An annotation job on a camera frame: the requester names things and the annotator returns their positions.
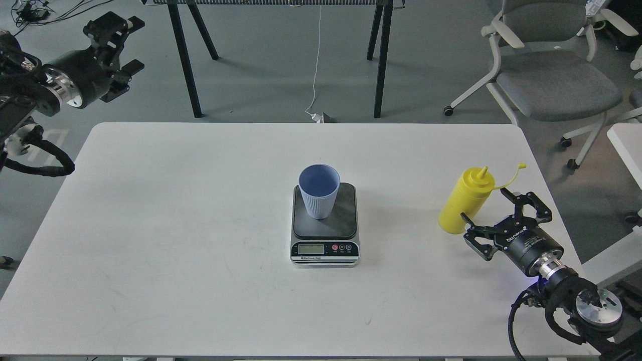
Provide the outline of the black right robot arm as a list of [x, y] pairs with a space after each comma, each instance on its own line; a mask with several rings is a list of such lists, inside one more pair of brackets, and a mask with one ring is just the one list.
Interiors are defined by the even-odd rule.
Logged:
[[561, 338], [576, 344], [589, 343], [600, 360], [640, 360], [640, 331], [623, 342], [610, 342], [620, 331], [624, 305], [611, 291], [578, 275], [560, 258], [563, 248], [540, 224], [552, 220], [552, 211], [533, 192], [517, 195], [507, 188], [502, 194], [515, 206], [514, 214], [494, 226], [479, 226], [465, 213], [467, 244], [485, 260], [496, 251], [504, 253], [525, 276], [536, 283], [518, 295], [508, 317], [508, 337], [516, 359], [523, 360], [514, 338], [514, 319], [523, 304], [541, 307], [548, 326]]

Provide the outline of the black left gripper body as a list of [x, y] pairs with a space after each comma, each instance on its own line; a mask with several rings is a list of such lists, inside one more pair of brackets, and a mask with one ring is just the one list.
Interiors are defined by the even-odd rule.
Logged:
[[45, 65], [50, 80], [64, 84], [69, 94], [64, 103], [84, 109], [95, 100], [113, 100], [112, 75], [117, 65], [114, 48], [70, 51]]

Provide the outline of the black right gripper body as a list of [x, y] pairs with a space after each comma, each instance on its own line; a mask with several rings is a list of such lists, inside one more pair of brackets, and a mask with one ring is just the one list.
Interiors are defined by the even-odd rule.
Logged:
[[509, 228], [496, 235], [496, 245], [525, 276], [539, 274], [537, 261], [546, 254], [560, 258], [563, 247], [537, 224], [510, 223]]

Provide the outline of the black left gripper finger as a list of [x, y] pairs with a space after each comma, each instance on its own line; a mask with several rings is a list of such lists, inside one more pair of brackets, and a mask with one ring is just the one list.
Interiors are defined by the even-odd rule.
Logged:
[[115, 98], [125, 94], [130, 89], [131, 78], [138, 72], [142, 71], [145, 67], [141, 61], [134, 59], [122, 66], [121, 69], [118, 69], [113, 73], [109, 80], [109, 89], [108, 91], [101, 96], [100, 100], [108, 103]]
[[89, 21], [83, 33], [90, 39], [93, 57], [106, 68], [119, 66], [119, 55], [130, 34], [143, 28], [146, 23], [133, 16], [124, 19], [115, 13], [105, 13]]

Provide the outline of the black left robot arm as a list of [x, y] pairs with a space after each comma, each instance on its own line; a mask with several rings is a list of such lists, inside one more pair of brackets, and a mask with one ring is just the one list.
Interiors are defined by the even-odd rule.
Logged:
[[[51, 117], [64, 104], [85, 109], [96, 100], [107, 103], [125, 94], [144, 64], [132, 60], [122, 65], [119, 56], [128, 36], [144, 25], [139, 18], [124, 19], [107, 12], [83, 28], [89, 48], [71, 51], [48, 64], [21, 50], [16, 37], [2, 30], [2, 167], [50, 177], [73, 173], [73, 160], [44, 139], [44, 130], [32, 113]], [[26, 154], [31, 146], [55, 157], [60, 166], [32, 167], [11, 159]]]

